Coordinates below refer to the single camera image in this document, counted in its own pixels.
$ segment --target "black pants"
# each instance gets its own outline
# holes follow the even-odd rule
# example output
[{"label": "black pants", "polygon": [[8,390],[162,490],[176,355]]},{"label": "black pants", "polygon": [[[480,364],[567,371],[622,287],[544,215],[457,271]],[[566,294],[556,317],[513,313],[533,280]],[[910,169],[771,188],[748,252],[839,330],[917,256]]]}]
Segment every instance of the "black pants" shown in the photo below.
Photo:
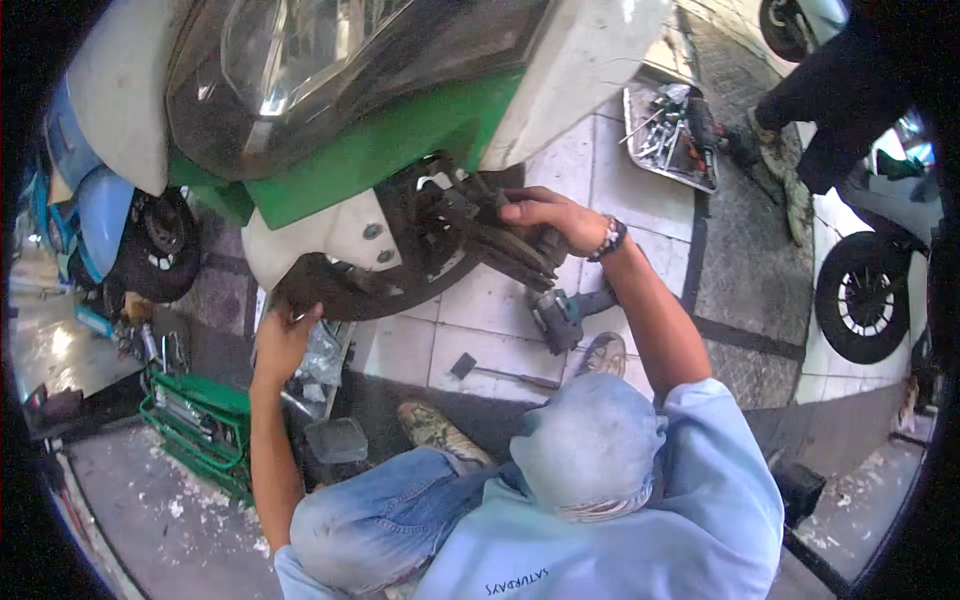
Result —
[{"label": "black pants", "polygon": [[908,81],[874,27],[854,15],[843,32],[767,92],[756,120],[777,132],[793,121],[816,122],[797,175],[810,192],[826,194],[910,108]]}]

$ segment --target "motorcycle wheel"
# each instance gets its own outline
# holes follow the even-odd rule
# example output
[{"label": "motorcycle wheel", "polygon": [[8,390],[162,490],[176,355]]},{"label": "motorcycle wheel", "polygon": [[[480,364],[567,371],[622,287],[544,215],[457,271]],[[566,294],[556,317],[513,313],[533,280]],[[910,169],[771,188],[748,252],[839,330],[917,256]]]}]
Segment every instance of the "motorcycle wheel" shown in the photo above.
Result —
[{"label": "motorcycle wheel", "polygon": [[827,254],[817,277],[817,323],[830,346],[859,365],[892,354],[910,328],[905,282],[882,298],[869,298],[909,268],[909,256],[904,260],[887,242],[873,231],[848,235]]},{"label": "motorcycle wheel", "polygon": [[796,24],[790,22],[800,11],[795,0],[763,0],[760,3],[760,32],[763,41],[787,62],[806,58],[806,40]]},{"label": "motorcycle wheel", "polygon": [[[426,174],[421,165],[411,165],[375,188],[403,265],[369,273],[322,253],[304,254],[277,284],[275,296],[295,313],[321,302],[325,319],[368,321],[423,304],[467,276],[480,257],[464,250],[455,229],[429,216],[425,208],[436,199],[414,187]],[[512,188],[523,187],[526,171],[520,164],[481,175],[490,187]]]},{"label": "motorcycle wheel", "polygon": [[187,293],[200,259],[193,213],[179,190],[167,188],[160,197],[134,199],[111,273],[146,300],[167,303]]}]

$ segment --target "tool tray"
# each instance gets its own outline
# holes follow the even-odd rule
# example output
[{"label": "tool tray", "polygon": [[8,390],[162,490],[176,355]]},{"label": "tool tray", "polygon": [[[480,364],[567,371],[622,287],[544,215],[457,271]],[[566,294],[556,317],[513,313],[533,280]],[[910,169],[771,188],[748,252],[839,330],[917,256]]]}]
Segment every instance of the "tool tray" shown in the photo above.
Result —
[{"label": "tool tray", "polygon": [[[650,108],[650,104],[654,101],[654,99],[660,96],[658,89],[664,84],[687,84],[690,86],[691,95],[702,95],[700,88],[698,88],[691,81],[678,78],[675,75],[671,75],[670,73],[661,71],[658,68],[645,63],[640,71],[634,76],[634,80],[623,89],[623,121],[626,128],[624,130],[625,135],[632,132],[634,129],[636,129],[637,125],[643,123],[643,121],[651,117],[656,112],[655,108]],[[640,167],[641,169],[646,169],[647,171],[653,171],[654,173],[658,173],[672,180],[679,181],[684,185],[689,185],[690,187],[703,190],[710,195],[716,193],[720,175],[718,170],[719,167],[715,163],[713,165],[714,168],[712,177],[707,174],[702,178],[695,178],[685,173],[677,173],[660,168],[658,164],[654,162],[653,155],[638,156],[640,154],[640,148],[643,146],[643,142],[646,140],[647,135],[650,134],[650,130],[650,127],[646,126],[627,140],[627,152],[630,154],[630,158],[636,166]]]}]

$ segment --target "mechanic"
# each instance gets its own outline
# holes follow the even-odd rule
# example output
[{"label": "mechanic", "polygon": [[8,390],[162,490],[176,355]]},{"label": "mechanic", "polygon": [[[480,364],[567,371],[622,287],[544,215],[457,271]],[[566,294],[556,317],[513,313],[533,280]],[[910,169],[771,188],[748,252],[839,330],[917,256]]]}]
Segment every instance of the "mechanic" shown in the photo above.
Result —
[{"label": "mechanic", "polygon": [[511,463],[495,467],[439,413],[404,403],[420,447],[304,497],[279,392],[322,310],[292,326],[276,310],[257,334],[251,462],[285,597],[765,598],[780,493],[693,322],[613,217],[544,187],[507,194],[501,219],[553,225],[599,258],[660,412],[620,378],[623,339],[602,334],[581,374],[524,416]]},{"label": "mechanic", "polygon": [[[763,161],[783,181],[798,246],[811,193],[841,183],[910,107],[942,104],[935,97],[956,89],[948,84],[956,80],[955,44],[945,40],[956,36],[957,13],[955,0],[852,0],[844,30],[747,110]],[[780,144],[780,130],[795,121],[817,124],[796,170]]]}]

